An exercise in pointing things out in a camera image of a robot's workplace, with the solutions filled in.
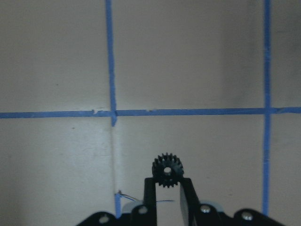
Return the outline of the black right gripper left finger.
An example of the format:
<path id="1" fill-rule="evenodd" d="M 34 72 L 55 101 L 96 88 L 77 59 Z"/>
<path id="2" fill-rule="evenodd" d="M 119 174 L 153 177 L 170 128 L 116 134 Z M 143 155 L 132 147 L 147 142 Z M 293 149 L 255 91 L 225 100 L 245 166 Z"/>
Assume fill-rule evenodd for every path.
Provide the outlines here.
<path id="1" fill-rule="evenodd" d="M 157 225 L 156 182 L 153 178 L 144 181 L 143 205 L 147 208 L 145 223 L 147 226 Z"/>

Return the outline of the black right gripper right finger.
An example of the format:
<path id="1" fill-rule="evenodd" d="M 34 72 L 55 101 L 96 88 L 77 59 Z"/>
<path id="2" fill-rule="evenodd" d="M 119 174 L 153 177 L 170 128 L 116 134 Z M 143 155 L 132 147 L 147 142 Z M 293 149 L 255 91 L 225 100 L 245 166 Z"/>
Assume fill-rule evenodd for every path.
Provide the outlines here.
<path id="1" fill-rule="evenodd" d="M 190 178 L 180 181 L 180 207 L 185 226 L 200 226 L 200 202 Z"/>

